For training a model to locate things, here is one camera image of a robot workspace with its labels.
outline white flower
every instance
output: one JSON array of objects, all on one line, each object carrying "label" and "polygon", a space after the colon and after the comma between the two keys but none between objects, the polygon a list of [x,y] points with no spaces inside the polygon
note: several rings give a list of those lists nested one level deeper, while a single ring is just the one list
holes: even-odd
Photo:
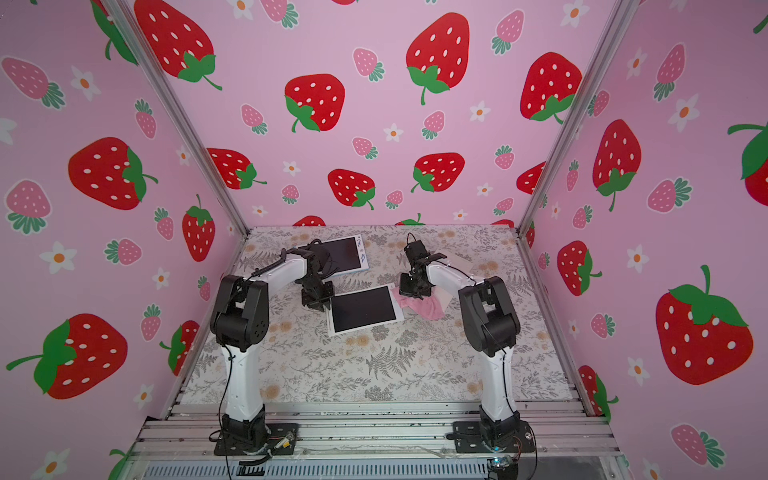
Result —
[{"label": "white flower", "polygon": [[688,101],[682,98],[678,100],[675,104],[677,111],[670,117],[668,123],[677,124],[677,131],[682,132],[689,120],[699,117],[699,111],[694,108],[698,100],[699,94],[695,94]]},{"label": "white flower", "polygon": [[144,403],[149,403],[152,401],[152,389],[154,388],[154,385],[146,386],[144,384],[141,385],[141,388],[139,389],[139,394],[134,397],[134,402],[139,404],[139,410],[141,410],[144,407]]},{"label": "white flower", "polygon": [[0,141],[4,144],[13,145],[13,138],[9,131],[16,128],[16,122],[7,118],[0,118]]},{"label": "white flower", "polygon": [[627,80],[629,80],[632,77],[637,77],[640,75],[640,66],[643,64],[645,59],[648,58],[647,53],[643,53],[642,48],[637,49],[637,53],[634,54],[634,57],[630,58],[627,62],[627,66],[629,67],[629,72],[627,73]]},{"label": "white flower", "polygon": [[296,166],[296,162],[283,162],[283,166],[285,167],[283,168],[283,171],[288,172],[291,177],[295,177],[296,172],[301,171],[301,169]]},{"label": "white flower", "polygon": [[576,28],[578,27],[579,18],[589,12],[589,7],[584,5],[584,0],[576,0],[573,3],[563,5],[563,12],[565,12],[565,16],[563,21],[560,22],[560,26],[564,27],[570,24],[571,27]]},{"label": "white flower", "polygon": [[48,271],[53,275],[62,268],[64,270],[74,270],[72,259],[77,252],[78,251],[74,249],[65,250],[61,243],[54,242],[53,251],[41,253],[40,258],[49,263]]},{"label": "white flower", "polygon": [[491,193],[491,190],[493,190],[493,187],[489,187],[488,182],[485,182],[485,185],[481,185],[480,187],[478,187],[478,197],[480,195],[487,197],[488,194]]},{"label": "white flower", "polygon": [[643,273],[643,265],[648,263],[650,258],[643,255],[643,246],[638,245],[636,249],[632,250],[627,248],[627,255],[629,255],[629,261],[627,262],[627,268],[634,267],[638,273]]},{"label": "white flower", "polygon": [[42,480],[51,480],[54,475],[61,475],[67,471],[67,464],[65,463],[69,456],[69,449],[64,450],[62,453],[48,452],[45,454],[45,461],[43,466],[35,470],[29,478],[36,480],[41,478]]},{"label": "white flower", "polygon": [[491,113],[491,109],[485,106],[485,100],[481,101],[476,107],[470,107],[469,111],[472,112],[472,116],[469,118],[470,121],[485,121],[485,116]]},{"label": "white flower", "polygon": [[72,74],[74,75],[74,78],[72,78],[70,84],[78,90],[82,90],[83,95],[85,95],[88,101],[93,100],[94,95],[99,95],[101,93],[101,90],[99,90],[94,83],[94,75],[91,72],[86,71],[83,73],[73,65]]},{"label": "white flower", "polygon": [[170,277],[170,272],[166,272],[163,270],[163,267],[159,267],[157,269],[157,275],[152,276],[152,281],[155,283],[155,287],[157,290],[163,288],[164,286],[168,286],[168,278]]},{"label": "white flower", "polygon": [[643,386],[643,379],[650,378],[650,373],[643,368],[643,359],[633,360],[632,358],[627,357],[627,360],[629,360],[629,370],[627,371],[627,374],[633,376],[634,379],[637,380],[639,386]]},{"label": "white flower", "polygon": [[386,134],[386,140],[394,140],[396,142],[400,142],[400,135],[402,135],[402,130],[397,129],[397,125],[392,124],[390,128],[385,128],[384,133]]},{"label": "white flower", "polygon": [[250,8],[253,7],[253,0],[227,0],[227,2],[233,6],[235,18],[245,17],[249,20],[253,20],[253,15],[250,14]]}]

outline strawberry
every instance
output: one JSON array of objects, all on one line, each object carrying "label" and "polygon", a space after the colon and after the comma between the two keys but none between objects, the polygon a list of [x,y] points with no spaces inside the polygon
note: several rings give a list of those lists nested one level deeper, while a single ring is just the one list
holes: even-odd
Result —
[{"label": "strawberry", "polygon": [[701,266],[706,290],[682,285],[656,305],[656,328],[669,370],[691,385],[734,371],[752,355],[753,340],[737,308],[710,295],[710,268]]},{"label": "strawberry", "polygon": [[406,66],[411,80],[439,94],[455,87],[467,72],[469,22],[458,13],[446,13],[419,34],[408,47]]},{"label": "strawberry", "polygon": [[616,332],[616,323],[614,323],[614,319],[610,318],[607,314],[603,315],[602,313],[598,313],[592,318],[590,325],[592,326],[592,331],[595,335],[602,339],[613,336]]},{"label": "strawberry", "polygon": [[603,197],[613,195],[609,212],[614,211],[616,192],[629,187],[642,160],[640,142],[623,120],[614,120],[605,129],[592,167],[592,183]]},{"label": "strawberry", "polygon": [[42,68],[13,57],[3,57],[0,65],[22,94],[32,100],[39,100],[48,108],[59,110],[65,105],[64,92],[54,82],[48,82]]},{"label": "strawberry", "polygon": [[264,123],[264,116],[248,104],[240,106],[240,114],[243,116],[243,123],[250,127],[250,130],[256,135],[266,135],[267,128]]},{"label": "strawberry", "polygon": [[294,227],[324,227],[326,223],[322,218],[315,215],[308,215],[298,222],[293,224]]},{"label": "strawberry", "polygon": [[512,149],[509,145],[502,145],[496,151],[496,166],[502,170],[507,170],[512,166],[512,162],[515,161],[515,154],[512,153]]},{"label": "strawberry", "polygon": [[296,77],[286,84],[286,107],[296,117],[296,124],[307,130],[328,131],[339,123],[344,106],[344,85],[331,74],[315,74]]},{"label": "strawberry", "polygon": [[208,148],[221,179],[232,190],[249,188],[253,182],[266,185],[266,182],[256,180],[257,172],[248,157],[234,150],[223,148]]},{"label": "strawberry", "polygon": [[515,200],[512,198],[505,198],[496,204],[496,208],[493,209],[493,214],[496,216],[506,214],[512,209],[512,204],[514,202]]},{"label": "strawberry", "polygon": [[210,246],[214,243],[216,225],[208,210],[203,208],[200,195],[197,197],[197,207],[194,205],[184,215],[181,221],[181,233],[187,242],[187,249],[192,255],[192,260],[202,262],[210,252]]},{"label": "strawberry", "polygon": [[35,383],[50,397],[70,399],[117,372],[128,355],[125,338],[102,318],[81,313],[53,329],[43,342],[42,355],[10,362],[5,369],[33,359]]},{"label": "strawberry", "polygon": [[518,190],[533,195],[533,190],[536,188],[536,184],[541,177],[541,172],[544,171],[544,165],[546,163],[547,162],[541,162],[535,167],[523,172],[522,175],[518,177]]},{"label": "strawberry", "polygon": [[44,218],[51,214],[51,202],[42,187],[32,180],[22,180],[9,190],[5,205],[11,211],[6,219],[13,230],[29,235],[40,233],[48,225]]},{"label": "strawberry", "polygon": [[402,192],[395,190],[386,196],[386,207],[390,210],[394,210],[402,203]]},{"label": "strawberry", "polygon": [[685,69],[685,44],[678,43],[672,47],[667,57],[656,73],[658,83],[654,86],[654,98],[662,101],[674,90],[674,82],[680,78]]},{"label": "strawberry", "polygon": [[445,126],[445,114],[440,110],[430,114],[424,119],[424,128],[422,128],[422,136],[425,140],[434,140],[437,138],[437,134],[440,133]]},{"label": "strawberry", "polygon": [[155,132],[157,132],[157,122],[152,116],[152,109],[149,108],[149,104],[144,101],[143,98],[136,100],[136,123],[139,124],[139,128],[144,132],[144,136],[147,138],[154,138]]},{"label": "strawberry", "polygon": [[453,185],[464,170],[464,157],[456,153],[425,155],[416,161],[413,167],[413,180],[418,183],[413,186],[421,187],[427,192],[442,192]]},{"label": "strawberry", "polygon": [[670,429],[670,436],[674,444],[698,465],[705,467],[707,462],[714,468],[725,465],[725,452],[704,430],[699,432],[692,425],[681,423]]},{"label": "strawberry", "polygon": [[119,138],[96,140],[69,159],[69,180],[75,188],[118,210],[138,207],[147,193],[147,181],[136,154]]},{"label": "strawberry", "polygon": [[170,340],[170,346],[165,346],[160,342],[162,348],[170,350],[168,352],[168,366],[175,376],[179,376],[181,367],[184,365],[184,360],[187,358],[190,347],[192,347],[192,341],[197,335],[197,329],[199,328],[200,325],[197,322],[187,320],[174,333]]},{"label": "strawberry", "polygon": [[128,238],[120,240],[120,243],[117,240],[107,243],[107,249],[104,253],[107,255],[107,260],[115,265],[118,263],[131,265],[141,258],[141,248]]},{"label": "strawberry", "polygon": [[174,238],[174,219],[168,216],[168,210],[158,208],[154,211],[154,221],[157,222],[157,232],[165,240]]},{"label": "strawberry", "polygon": [[144,319],[141,320],[141,335],[145,342],[149,342],[157,335],[160,329],[160,307],[154,303],[147,307],[144,312]]},{"label": "strawberry", "polygon": [[384,78],[384,65],[378,60],[376,54],[364,48],[357,48],[353,55],[357,73],[368,77],[370,81],[379,81]]},{"label": "strawberry", "polygon": [[299,24],[299,12],[288,0],[261,0],[266,16],[271,21],[283,25],[283,28],[293,28]]},{"label": "strawberry", "polygon": [[160,66],[172,77],[197,83],[216,70],[214,45],[197,23],[162,0],[136,0],[134,13]]},{"label": "strawberry", "polygon": [[379,151],[376,150],[376,147],[367,138],[354,137],[352,139],[352,146],[355,148],[355,153],[360,157],[365,157],[367,160],[373,160],[379,156]]},{"label": "strawberry", "polygon": [[533,62],[525,78],[520,97],[520,113],[528,120],[544,121],[568,109],[581,84],[581,71],[576,65],[554,52],[543,54]]},{"label": "strawberry", "polygon": [[668,214],[674,207],[680,208],[690,200],[690,192],[693,189],[684,178],[678,178],[674,182],[667,178],[648,195],[648,208]]},{"label": "strawberry", "polygon": [[587,226],[587,223],[590,223],[591,221],[592,207],[589,205],[584,205],[583,207],[580,207],[578,210],[576,210],[576,214],[574,215],[573,219],[574,228],[583,230]]},{"label": "strawberry", "polygon": [[728,128],[728,134],[741,130],[759,130],[741,155],[741,179],[747,193],[758,203],[768,206],[768,124],[739,124]]},{"label": "strawberry", "polygon": [[589,101],[587,106],[587,115],[590,117],[599,117],[603,110],[608,106],[608,102],[611,99],[611,95],[605,90],[600,90],[597,95],[594,95]]},{"label": "strawberry", "polygon": [[619,398],[614,396],[613,400],[608,400],[605,385],[603,385],[603,381],[600,380],[600,377],[594,372],[592,367],[583,365],[579,367],[578,372],[579,376],[581,376],[581,382],[587,390],[589,403],[594,406],[595,415],[605,415],[607,422],[611,423],[611,408],[608,404],[618,402]]},{"label": "strawberry", "polygon": [[565,286],[575,296],[589,288],[590,277],[603,276],[602,272],[592,273],[592,255],[584,242],[576,240],[562,247],[558,252],[558,271]]},{"label": "strawberry", "polygon": [[373,210],[371,200],[376,195],[376,184],[371,177],[336,168],[328,174],[328,185],[340,204],[347,207],[362,207],[368,204]]},{"label": "strawberry", "polygon": [[293,205],[299,201],[299,189],[296,185],[286,185],[283,187],[283,201],[289,205]]},{"label": "strawberry", "polygon": [[503,55],[515,43],[523,32],[525,14],[522,10],[515,10],[504,17],[496,25],[496,36],[491,39],[491,48],[494,55]]},{"label": "strawberry", "polygon": [[565,186],[569,192],[572,192],[576,188],[576,182],[578,181],[578,161],[574,160],[568,166],[568,175],[565,177]]}]

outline floral tablecloth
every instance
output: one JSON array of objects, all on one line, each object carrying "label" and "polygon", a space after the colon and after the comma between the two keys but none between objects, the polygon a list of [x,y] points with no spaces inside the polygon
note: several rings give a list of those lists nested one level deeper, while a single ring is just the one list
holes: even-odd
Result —
[{"label": "floral tablecloth", "polygon": [[[512,363],[514,397],[570,399],[517,240],[506,226],[258,227],[237,261],[247,275],[275,261],[281,248],[361,234],[370,269],[333,278],[337,293],[399,283],[409,268],[402,251],[413,233],[432,252],[449,251],[472,262],[480,277],[507,285],[522,331]],[[270,329],[260,354],[265,402],[464,402],[479,400],[479,356],[467,342],[458,300],[445,317],[428,321],[410,308],[405,321],[328,337],[326,315],[301,306],[299,285],[270,297]],[[227,381],[223,357],[209,334],[182,395],[183,404],[218,403]]]}]

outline black screen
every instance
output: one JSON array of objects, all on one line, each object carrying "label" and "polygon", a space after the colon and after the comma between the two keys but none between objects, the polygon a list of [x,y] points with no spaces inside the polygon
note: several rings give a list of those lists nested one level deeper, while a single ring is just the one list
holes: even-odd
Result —
[{"label": "black screen", "polygon": [[337,333],[394,320],[395,309],[388,286],[380,286],[331,299],[333,329]]}]

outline strawberry wallpaper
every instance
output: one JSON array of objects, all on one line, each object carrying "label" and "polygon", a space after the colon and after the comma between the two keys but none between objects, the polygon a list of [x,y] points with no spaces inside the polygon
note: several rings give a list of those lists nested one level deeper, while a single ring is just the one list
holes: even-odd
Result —
[{"label": "strawberry wallpaper", "polygon": [[528,235],[634,478],[763,470],[768,8],[738,4],[642,2]]},{"label": "strawberry wallpaper", "polygon": [[238,238],[100,2],[0,22],[0,476],[114,479]]},{"label": "strawberry wallpaper", "polygon": [[134,13],[252,225],[512,224],[613,4],[136,0]]}]

